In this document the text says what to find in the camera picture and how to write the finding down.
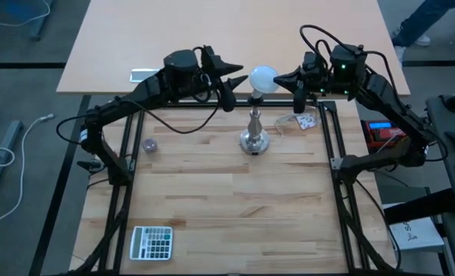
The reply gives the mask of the white lightbulb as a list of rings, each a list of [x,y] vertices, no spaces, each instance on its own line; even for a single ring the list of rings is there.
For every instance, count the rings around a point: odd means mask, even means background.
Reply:
[[[278,75],[278,72],[270,66],[255,67],[249,75],[249,83],[253,89],[252,98],[259,99],[265,94],[275,93],[279,86],[274,82],[274,78]]]

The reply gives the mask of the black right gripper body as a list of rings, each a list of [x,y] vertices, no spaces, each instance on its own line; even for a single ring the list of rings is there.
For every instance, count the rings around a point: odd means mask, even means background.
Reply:
[[[328,70],[304,71],[303,88],[309,93],[327,94],[329,92]]]

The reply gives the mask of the white desk calculator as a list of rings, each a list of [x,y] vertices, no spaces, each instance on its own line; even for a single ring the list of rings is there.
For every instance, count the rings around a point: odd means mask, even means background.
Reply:
[[[130,240],[133,261],[168,261],[173,251],[173,229],[166,226],[135,226]]]

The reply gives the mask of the red device with blue display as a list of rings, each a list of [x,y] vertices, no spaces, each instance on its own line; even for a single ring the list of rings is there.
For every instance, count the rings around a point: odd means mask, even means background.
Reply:
[[[406,133],[389,120],[362,120],[361,127],[369,153],[392,148]]]

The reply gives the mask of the black metal beam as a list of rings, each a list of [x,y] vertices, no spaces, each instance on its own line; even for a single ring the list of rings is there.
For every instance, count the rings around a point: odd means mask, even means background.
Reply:
[[[444,189],[384,210],[386,223],[389,225],[448,212],[455,212],[455,195],[452,189]]]

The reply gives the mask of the black clamp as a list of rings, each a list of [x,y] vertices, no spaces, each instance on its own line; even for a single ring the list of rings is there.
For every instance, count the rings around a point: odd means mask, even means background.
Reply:
[[[77,165],[88,172],[96,172],[101,168],[101,163],[98,161],[77,161]]]

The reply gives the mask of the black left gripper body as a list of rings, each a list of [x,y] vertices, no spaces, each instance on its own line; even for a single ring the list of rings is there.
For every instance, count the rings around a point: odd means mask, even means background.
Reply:
[[[196,92],[193,93],[193,99],[204,103],[207,102],[214,92],[219,93],[219,102],[227,103],[228,94],[221,80],[224,62],[220,56],[207,56],[206,64],[201,65],[194,56],[193,67],[196,71]]]

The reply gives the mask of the silver table lamp base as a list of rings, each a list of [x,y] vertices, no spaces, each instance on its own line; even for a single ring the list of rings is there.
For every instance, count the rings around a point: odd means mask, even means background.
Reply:
[[[260,120],[261,111],[259,106],[263,103],[263,98],[251,96],[247,102],[252,109],[249,112],[250,121],[239,138],[240,147],[246,154],[258,156],[269,148],[270,142],[270,136],[263,129]]]

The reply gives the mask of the smartphone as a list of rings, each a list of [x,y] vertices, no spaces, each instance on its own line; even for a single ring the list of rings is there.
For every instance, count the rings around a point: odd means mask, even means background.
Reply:
[[[157,74],[160,69],[156,68],[135,68],[130,72],[130,82],[131,83],[140,83],[146,80],[148,77],[151,77]]]

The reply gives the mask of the person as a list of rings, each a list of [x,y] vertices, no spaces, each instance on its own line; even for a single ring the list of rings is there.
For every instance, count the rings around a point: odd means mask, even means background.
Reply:
[[[424,2],[391,33],[391,43],[397,59],[403,63],[404,52],[413,44],[427,47],[431,39],[426,32],[449,10],[455,8],[455,0],[424,0]]]

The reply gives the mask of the white paper box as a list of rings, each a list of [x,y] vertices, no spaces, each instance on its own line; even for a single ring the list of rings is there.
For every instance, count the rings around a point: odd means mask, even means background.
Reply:
[[[393,248],[402,251],[422,248],[436,248],[445,245],[430,218],[419,218],[408,222],[390,225]]]

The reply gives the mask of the beige laminate table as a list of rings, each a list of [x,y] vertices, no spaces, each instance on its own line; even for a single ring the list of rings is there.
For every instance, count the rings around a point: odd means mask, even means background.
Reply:
[[[377,0],[91,0],[58,92],[125,94],[132,69],[203,45],[244,74],[259,65],[286,74],[320,39],[363,45],[368,65],[410,93]]]

